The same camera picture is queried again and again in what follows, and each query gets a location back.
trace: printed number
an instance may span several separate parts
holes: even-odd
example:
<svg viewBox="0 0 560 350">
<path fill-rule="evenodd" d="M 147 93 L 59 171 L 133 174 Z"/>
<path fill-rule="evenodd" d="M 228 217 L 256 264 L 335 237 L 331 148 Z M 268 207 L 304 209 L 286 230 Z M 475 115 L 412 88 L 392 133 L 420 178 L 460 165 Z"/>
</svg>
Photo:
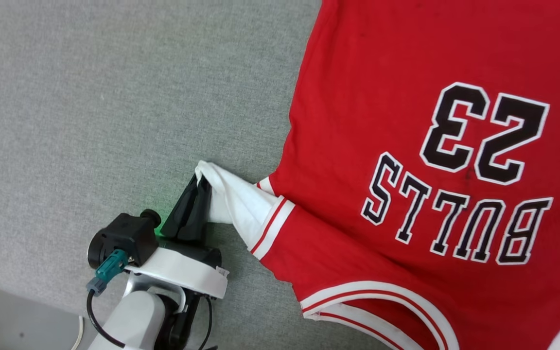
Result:
<svg viewBox="0 0 560 350">
<path fill-rule="evenodd" d="M 498 264 L 525 264 L 531 257 L 531 249 L 546 210 L 552 206 L 553 198 L 532 199 L 518 204 L 507 224 L 505 236 L 498 250 Z M 517 252 L 514 244 L 520 242 Z"/>
<path fill-rule="evenodd" d="M 464 137 L 467 120 L 454 117 L 455 109 L 464 105 L 468 117 L 484 120 L 489 104 L 481 87 L 455 83 L 443 89 L 433 113 L 433 125 L 420 149 L 422 161 L 451 173 L 466 168 L 473 155 L 472 147 L 461 144 L 454 144 L 451 150 L 443 147 L 446 140 L 461 141 Z M 519 181 L 524 162 L 507 159 L 504 164 L 498 164 L 495 158 L 537 140 L 542 135 L 548 110 L 549 105 L 542 102 L 498 94 L 490 122 L 509 126 L 511 121 L 515 121 L 518 125 L 481 142 L 475 161 L 478 179 L 502 185 Z"/>
<path fill-rule="evenodd" d="M 457 217 L 459 216 L 459 213 L 462 212 L 462 209 L 466 208 L 468 205 L 469 199 L 470 197 L 468 195 L 448 192 L 442 189 L 438 190 L 432 208 L 441 212 L 444 208 L 444 204 L 446 203 L 451 206 L 451 210 L 449 210 L 449 213 L 444 218 L 437 238 L 433 241 L 433 244 L 431 244 L 431 252 L 442 256 L 446 254 L 446 249 L 449 246 L 446 244 L 446 241 L 449 239 L 451 230 L 453 230 L 453 224 L 455 224 L 455 220 L 457 220 Z"/>
<path fill-rule="evenodd" d="M 402 170 L 402 164 L 397 162 L 390 153 L 384 152 L 380 155 L 380 160 L 377 163 L 377 168 L 375 168 L 370 187 L 371 195 L 380 202 L 379 208 L 375 210 L 375 202 L 370 198 L 367 198 L 364 201 L 364 206 L 362 206 L 362 216 L 371 221 L 374 225 L 379 225 L 384 221 L 388 207 L 390 206 L 390 192 L 382 185 L 383 178 L 386 173 L 388 173 L 387 181 L 395 188 Z"/>
<path fill-rule="evenodd" d="M 401 188 L 399 189 L 399 193 L 401 193 L 403 197 L 407 198 L 409 196 L 409 191 L 414 191 L 414 199 L 412 200 L 412 204 L 409 206 L 407 214 L 405 214 L 405 220 L 403 221 L 401 228 L 397 231 L 397 235 L 395 237 L 397 241 L 401 241 L 405 244 L 408 244 L 409 239 L 412 238 L 411 229 L 414 225 L 414 221 L 416 220 L 416 215 L 420 212 L 425 199 L 429 198 L 429 195 L 431 194 L 431 186 L 420 181 L 414 175 L 411 175 L 409 171 L 406 171 L 403 176 L 403 182 Z"/>
<path fill-rule="evenodd" d="M 489 212 L 490 216 L 481 232 L 479 246 L 474 250 L 474 254 L 471 257 L 472 261 L 486 262 L 490 257 L 491 240 L 494 238 L 494 233 L 505 212 L 505 207 L 505 202 L 500 199 L 483 199 L 482 201 L 478 201 L 466 221 L 466 226 L 464 227 L 462 236 L 459 238 L 459 243 L 455 248 L 453 256 L 460 259 L 468 259 L 470 253 L 468 245 L 473 242 L 476 229 L 484 213 Z"/>
<path fill-rule="evenodd" d="M 461 141 L 464 136 L 468 121 L 454 117 L 458 105 L 467 107 L 469 117 L 484 120 L 490 101 L 482 88 L 469 84 L 455 83 L 443 89 L 431 118 L 433 126 L 420 150 L 425 164 L 451 173 L 467 167 L 473 155 L 472 147 L 460 144 L 455 144 L 452 150 L 442 148 L 446 140 Z"/>
<path fill-rule="evenodd" d="M 548 109 L 549 105 L 542 102 L 499 93 L 490 122 L 509 126 L 513 120 L 518 126 L 481 142 L 475 161 L 476 176 L 502 185 L 519 181 L 524 162 L 507 159 L 505 164 L 496 164 L 495 158 L 540 138 Z"/>
</svg>

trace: cable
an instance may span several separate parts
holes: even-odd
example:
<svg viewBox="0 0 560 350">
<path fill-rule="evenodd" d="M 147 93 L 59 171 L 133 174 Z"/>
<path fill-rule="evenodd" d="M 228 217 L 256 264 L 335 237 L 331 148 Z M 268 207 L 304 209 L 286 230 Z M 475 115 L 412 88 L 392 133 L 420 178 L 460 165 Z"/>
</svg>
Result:
<svg viewBox="0 0 560 350">
<path fill-rule="evenodd" d="M 82 341 L 82 337 L 84 337 L 84 317 L 79 316 L 79 333 L 77 334 L 77 341 L 75 341 L 75 344 L 70 350 L 77 350 Z"/>
<path fill-rule="evenodd" d="M 95 291 L 93 291 L 93 290 L 91 290 L 87 293 L 86 309 L 87 309 L 87 316 L 89 317 L 89 321 L 92 323 L 94 328 L 96 328 L 96 331 L 98 332 L 98 334 L 102 335 L 111 344 L 114 344 L 115 346 L 118 346 L 118 348 L 123 348 L 124 349 L 124 343 L 122 343 L 120 341 L 117 341 L 116 339 L 114 339 L 114 337 L 107 334 L 107 332 L 105 332 L 105 330 L 103 330 L 103 328 L 100 326 L 100 324 L 98 324 L 98 321 L 96 321 L 96 317 L 94 316 L 94 312 L 92 312 L 92 298 L 94 297 L 94 293 L 95 293 Z"/>
<path fill-rule="evenodd" d="M 204 341 L 202 341 L 202 344 L 200 344 L 198 350 L 204 349 L 204 346 L 207 343 L 207 340 L 209 340 L 209 336 L 211 335 L 211 326 L 213 325 L 213 308 L 211 307 L 211 299 L 209 297 L 206 298 L 207 298 L 207 303 L 209 303 L 209 329 L 207 330 L 207 336 L 205 336 Z"/>
</svg>

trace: black cable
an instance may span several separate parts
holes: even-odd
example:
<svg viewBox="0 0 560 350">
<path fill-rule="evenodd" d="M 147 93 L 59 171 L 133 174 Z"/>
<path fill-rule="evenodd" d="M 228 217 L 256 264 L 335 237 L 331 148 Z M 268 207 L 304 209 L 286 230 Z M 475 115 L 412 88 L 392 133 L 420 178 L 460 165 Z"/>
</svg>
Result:
<svg viewBox="0 0 560 350">
<path fill-rule="evenodd" d="M 211 299 L 209 297 L 207 298 L 207 303 L 209 303 L 209 329 L 207 330 L 207 336 L 204 338 L 204 341 L 202 341 L 202 344 L 200 344 L 200 347 L 198 348 L 198 350 L 202 350 L 205 346 L 205 344 L 207 343 L 207 340 L 209 340 L 209 336 L 211 335 L 211 326 L 213 325 L 213 308 L 211 308 Z"/>
<path fill-rule="evenodd" d="M 86 301 L 87 316 L 89 317 L 89 321 L 92 323 L 94 328 L 96 328 L 96 331 L 98 332 L 98 334 L 102 335 L 111 344 L 114 344 L 115 346 L 118 346 L 119 348 L 124 349 L 124 343 L 122 343 L 120 341 L 117 341 L 116 339 L 114 339 L 114 337 L 107 334 L 107 332 L 105 332 L 105 330 L 103 330 L 103 328 L 100 326 L 100 324 L 98 324 L 98 321 L 96 321 L 96 317 L 94 316 L 94 312 L 92 312 L 92 298 L 93 297 L 94 297 L 94 291 L 91 290 L 91 291 L 89 291 L 89 293 L 87 293 L 87 301 Z"/>
</svg>

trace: red basketball jersey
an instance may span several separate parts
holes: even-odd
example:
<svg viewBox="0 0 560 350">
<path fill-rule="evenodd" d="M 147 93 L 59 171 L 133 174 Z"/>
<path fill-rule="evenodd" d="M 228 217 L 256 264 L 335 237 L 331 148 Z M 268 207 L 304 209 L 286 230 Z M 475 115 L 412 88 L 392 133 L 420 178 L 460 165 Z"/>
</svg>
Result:
<svg viewBox="0 0 560 350">
<path fill-rule="evenodd" d="M 394 349 L 560 349 L 560 1 L 324 0 L 251 251 Z"/>
</svg>

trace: gray couch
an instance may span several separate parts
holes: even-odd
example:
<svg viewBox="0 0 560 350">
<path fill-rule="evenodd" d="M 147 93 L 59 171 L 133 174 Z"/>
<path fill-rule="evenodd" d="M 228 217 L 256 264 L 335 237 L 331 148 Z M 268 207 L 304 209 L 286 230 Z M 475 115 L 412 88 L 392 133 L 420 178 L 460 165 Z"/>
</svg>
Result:
<svg viewBox="0 0 560 350">
<path fill-rule="evenodd" d="M 84 315 L 87 246 L 118 213 L 166 217 L 199 159 L 249 181 L 273 172 L 317 10 L 318 0 L 0 0 L 0 288 Z M 209 344 L 385 349 L 302 319 L 291 286 L 232 227 L 210 229 L 231 274 Z M 123 288 L 121 277 L 95 301 L 100 319 Z"/>
</svg>

